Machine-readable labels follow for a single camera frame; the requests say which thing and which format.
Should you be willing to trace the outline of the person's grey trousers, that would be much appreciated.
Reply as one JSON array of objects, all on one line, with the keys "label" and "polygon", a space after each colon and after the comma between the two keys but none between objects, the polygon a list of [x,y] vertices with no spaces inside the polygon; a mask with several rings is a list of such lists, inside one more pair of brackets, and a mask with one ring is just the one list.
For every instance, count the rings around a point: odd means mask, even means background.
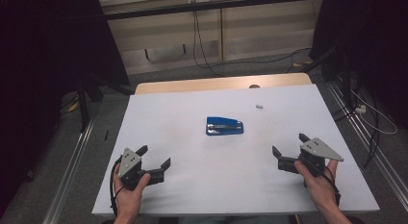
[{"label": "person's grey trousers", "polygon": [[160,217],[159,224],[303,224],[296,214]]}]

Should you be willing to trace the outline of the black metal stand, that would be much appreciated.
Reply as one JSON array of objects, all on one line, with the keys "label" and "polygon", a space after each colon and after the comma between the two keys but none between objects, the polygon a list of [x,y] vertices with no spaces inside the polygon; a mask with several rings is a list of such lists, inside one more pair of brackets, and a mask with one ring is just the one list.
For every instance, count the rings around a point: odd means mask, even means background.
[{"label": "black metal stand", "polygon": [[100,86],[108,87],[127,96],[133,95],[135,93],[135,90],[130,86],[114,84],[112,81],[108,81],[107,79],[104,79],[96,74],[82,75],[79,78],[77,87],[78,102],[82,121],[82,133],[90,124],[87,98],[89,98],[91,102],[101,102],[104,98],[102,90],[99,88]]}]

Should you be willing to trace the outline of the person's left hand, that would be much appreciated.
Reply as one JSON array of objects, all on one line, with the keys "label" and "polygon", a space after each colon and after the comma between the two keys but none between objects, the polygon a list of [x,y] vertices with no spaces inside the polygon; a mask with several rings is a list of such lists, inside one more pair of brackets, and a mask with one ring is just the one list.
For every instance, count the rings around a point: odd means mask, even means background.
[{"label": "person's left hand", "polygon": [[141,206],[142,192],[146,188],[150,175],[144,174],[134,190],[129,190],[124,187],[123,183],[118,178],[118,170],[120,165],[115,167],[114,171],[114,192],[117,207],[117,216],[134,216],[138,217]]}]

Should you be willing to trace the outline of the black curtain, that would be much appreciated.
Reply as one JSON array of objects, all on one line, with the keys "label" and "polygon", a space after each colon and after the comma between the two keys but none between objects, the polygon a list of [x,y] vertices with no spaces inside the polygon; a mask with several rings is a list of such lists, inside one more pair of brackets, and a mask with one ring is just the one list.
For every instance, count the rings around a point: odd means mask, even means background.
[{"label": "black curtain", "polygon": [[351,70],[408,129],[408,0],[322,0],[310,57],[329,49],[327,78],[348,58]]},{"label": "black curtain", "polygon": [[77,89],[129,80],[99,0],[0,0],[0,217]]}]

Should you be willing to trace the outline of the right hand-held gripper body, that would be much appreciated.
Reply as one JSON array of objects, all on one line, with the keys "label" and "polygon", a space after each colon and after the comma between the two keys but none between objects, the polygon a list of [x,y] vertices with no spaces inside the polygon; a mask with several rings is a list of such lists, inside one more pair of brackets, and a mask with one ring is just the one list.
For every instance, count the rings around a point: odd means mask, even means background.
[{"label": "right hand-held gripper body", "polygon": [[317,177],[325,167],[325,160],[342,162],[344,158],[321,139],[314,137],[300,144],[299,160],[306,165],[310,173]]}]

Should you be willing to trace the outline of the white table cover sheet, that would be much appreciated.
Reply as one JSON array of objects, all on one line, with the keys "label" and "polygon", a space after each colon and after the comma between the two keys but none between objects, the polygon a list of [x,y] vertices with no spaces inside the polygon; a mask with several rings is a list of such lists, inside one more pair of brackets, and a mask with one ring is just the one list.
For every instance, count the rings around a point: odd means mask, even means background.
[{"label": "white table cover sheet", "polygon": [[[208,136],[209,116],[239,120],[243,133]],[[341,210],[377,210],[314,85],[133,95],[112,157],[117,159],[125,148],[146,145],[143,168],[157,168],[171,160],[165,181],[143,193],[140,211],[144,215],[313,212],[302,177],[279,170],[272,155],[275,146],[285,156],[297,156],[299,134],[320,138],[344,158],[336,177]]]}]

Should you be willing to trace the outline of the beige wooden cabinet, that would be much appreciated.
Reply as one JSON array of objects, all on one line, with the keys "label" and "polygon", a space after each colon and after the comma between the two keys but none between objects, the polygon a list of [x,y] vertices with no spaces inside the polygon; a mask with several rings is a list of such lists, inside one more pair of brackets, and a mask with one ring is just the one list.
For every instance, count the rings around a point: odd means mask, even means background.
[{"label": "beige wooden cabinet", "polygon": [[181,12],[109,23],[129,75],[289,53],[312,45],[321,2]]}]

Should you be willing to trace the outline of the aluminium floor rail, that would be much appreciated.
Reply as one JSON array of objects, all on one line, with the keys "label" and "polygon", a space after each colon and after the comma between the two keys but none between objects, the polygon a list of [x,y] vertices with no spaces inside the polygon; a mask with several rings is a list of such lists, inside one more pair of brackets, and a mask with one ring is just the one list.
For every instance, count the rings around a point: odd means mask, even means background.
[{"label": "aluminium floor rail", "polygon": [[[335,121],[347,121],[367,150],[360,169],[366,172],[370,163],[374,162],[399,202],[408,211],[408,181],[397,171],[399,163],[392,161],[384,153],[384,150],[390,147],[393,153],[402,155],[402,150],[397,150],[389,142],[389,138],[397,139],[398,135],[402,134],[402,129],[397,127],[389,115],[377,108],[374,99],[368,99],[363,93],[352,89],[342,92],[336,83],[327,83],[327,86],[339,105],[333,112]],[[364,105],[366,112],[357,113],[357,105]]]},{"label": "aluminium floor rail", "polygon": [[51,201],[51,205],[42,221],[42,224],[58,224],[62,214],[66,199],[74,182],[81,158],[89,142],[89,137],[93,129],[94,119],[92,119],[81,132],[76,143],[73,154],[65,169],[63,178],[58,185],[57,191]]}]

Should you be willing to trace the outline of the black metal bar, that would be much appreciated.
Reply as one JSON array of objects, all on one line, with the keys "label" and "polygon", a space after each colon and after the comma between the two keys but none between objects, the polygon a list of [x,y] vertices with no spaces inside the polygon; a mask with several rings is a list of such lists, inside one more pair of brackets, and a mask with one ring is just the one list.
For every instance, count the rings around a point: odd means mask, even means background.
[{"label": "black metal bar", "polygon": [[220,0],[204,3],[189,3],[176,6],[165,6],[159,8],[125,10],[116,12],[106,12],[106,20],[117,20],[126,18],[146,17],[153,15],[173,14],[181,12],[200,12],[208,10],[229,9],[238,7],[258,6],[266,4],[290,3],[306,0]]}]

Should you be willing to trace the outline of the person's right hand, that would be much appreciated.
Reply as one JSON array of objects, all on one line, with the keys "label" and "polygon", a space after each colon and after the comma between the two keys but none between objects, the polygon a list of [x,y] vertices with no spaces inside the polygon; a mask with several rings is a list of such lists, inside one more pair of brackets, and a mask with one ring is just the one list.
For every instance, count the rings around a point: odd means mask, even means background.
[{"label": "person's right hand", "polygon": [[294,163],[295,168],[303,176],[307,189],[317,209],[322,213],[333,212],[337,207],[334,188],[323,177],[314,177],[300,161]]}]

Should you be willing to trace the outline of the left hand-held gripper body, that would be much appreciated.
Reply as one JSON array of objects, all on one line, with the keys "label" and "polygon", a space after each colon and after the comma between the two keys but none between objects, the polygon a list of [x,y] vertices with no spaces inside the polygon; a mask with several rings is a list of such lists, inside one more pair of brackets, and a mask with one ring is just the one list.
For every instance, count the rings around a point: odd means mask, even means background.
[{"label": "left hand-held gripper body", "polygon": [[120,181],[130,190],[134,190],[141,177],[147,173],[146,170],[141,168],[142,156],[138,156],[136,154],[137,151],[133,151],[129,148],[124,149],[123,155],[121,156],[120,168],[117,173]]}]

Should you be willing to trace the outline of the blue stapler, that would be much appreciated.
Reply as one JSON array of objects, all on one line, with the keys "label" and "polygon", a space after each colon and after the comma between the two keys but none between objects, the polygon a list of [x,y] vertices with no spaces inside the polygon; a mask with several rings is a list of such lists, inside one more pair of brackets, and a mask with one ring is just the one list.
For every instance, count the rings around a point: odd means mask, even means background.
[{"label": "blue stapler", "polygon": [[243,133],[243,123],[237,119],[209,116],[206,123],[208,136],[240,135]]}]

